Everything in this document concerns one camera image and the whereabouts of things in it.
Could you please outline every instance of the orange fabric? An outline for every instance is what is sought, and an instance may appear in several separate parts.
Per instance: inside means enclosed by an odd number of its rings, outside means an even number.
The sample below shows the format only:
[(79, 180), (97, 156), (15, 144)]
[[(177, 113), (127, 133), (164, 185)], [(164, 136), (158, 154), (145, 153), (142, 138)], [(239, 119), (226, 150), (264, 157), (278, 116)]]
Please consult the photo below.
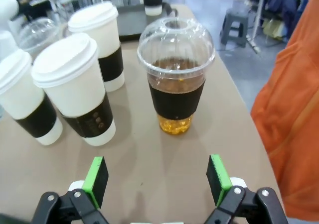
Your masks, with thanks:
[(309, 0), (251, 115), (287, 216), (319, 221), (319, 0)]

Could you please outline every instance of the green and black gripper pad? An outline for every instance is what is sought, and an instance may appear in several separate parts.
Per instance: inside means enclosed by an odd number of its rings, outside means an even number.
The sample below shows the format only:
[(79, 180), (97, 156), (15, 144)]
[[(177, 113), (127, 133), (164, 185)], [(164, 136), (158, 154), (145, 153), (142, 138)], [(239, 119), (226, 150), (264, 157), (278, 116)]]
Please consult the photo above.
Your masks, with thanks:
[(219, 206), (233, 185), (218, 154), (209, 157), (206, 175), (215, 205)]
[(82, 189), (90, 197), (93, 205), (100, 209), (108, 183), (109, 173), (104, 157), (95, 157), (84, 180)]

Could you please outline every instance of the clear dome lid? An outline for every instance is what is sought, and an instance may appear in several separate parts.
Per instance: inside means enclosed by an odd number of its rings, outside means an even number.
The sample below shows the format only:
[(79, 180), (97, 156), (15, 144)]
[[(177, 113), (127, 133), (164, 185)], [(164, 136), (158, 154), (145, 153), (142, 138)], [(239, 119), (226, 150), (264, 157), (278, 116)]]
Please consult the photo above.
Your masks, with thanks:
[(146, 27), (137, 55), (151, 75), (185, 79), (205, 73), (215, 48), (208, 30), (194, 19), (167, 17)]
[(27, 24), (19, 33), (19, 47), (33, 59), (58, 40), (59, 28), (51, 19), (42, 17)]

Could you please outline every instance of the metal screw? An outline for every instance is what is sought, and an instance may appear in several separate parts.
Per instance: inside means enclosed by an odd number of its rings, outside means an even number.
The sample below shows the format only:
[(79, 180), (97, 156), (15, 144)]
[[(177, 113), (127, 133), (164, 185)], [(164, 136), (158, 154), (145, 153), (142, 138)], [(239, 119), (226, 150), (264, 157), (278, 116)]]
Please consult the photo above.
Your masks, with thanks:
[(267, 197), (267, 196), (269, 195), (269, 192), (268, 192), (267, 190), (263, 190), (263, 191), (261, 192), (261, 194), (262, 194), (263, 196)]
[(76, 198), (78, 198), (79, 196), (81, 196), (81, 193), (80, 193), (80, 192), (75, 192), (75, 193), (74, 193), (74, 196), (75, 196)]
[(240, 189), (240, 188), (235, 188), (235, 189), (234, 189), (234, 193), (240, 194), (240, 193), (241, 193), (241, 189)]
[(54, 196), (53, 195), (50, 195), (49, 197), (48, 197), (48, 201), (52, 201), (54, 199)]

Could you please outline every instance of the stool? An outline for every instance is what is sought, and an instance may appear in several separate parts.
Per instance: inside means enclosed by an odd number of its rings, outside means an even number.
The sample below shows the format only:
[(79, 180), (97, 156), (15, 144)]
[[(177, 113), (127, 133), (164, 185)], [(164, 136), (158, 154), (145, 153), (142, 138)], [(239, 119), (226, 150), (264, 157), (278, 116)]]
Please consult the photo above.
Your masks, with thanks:
[[(233, 22), (239, 22), (239, 28), (232, 27)], [(248, 29), (248, 13), (239, 12), (233, 9), (229, 9), (226, 12), (223, 28), (220, 32), (220, 43), (226, 45), (229, 40), (232, 40), (242, 47), (246, 46), (246, 36)], [(230, 36), (231, 30), (238, 31), (238, 36)]]

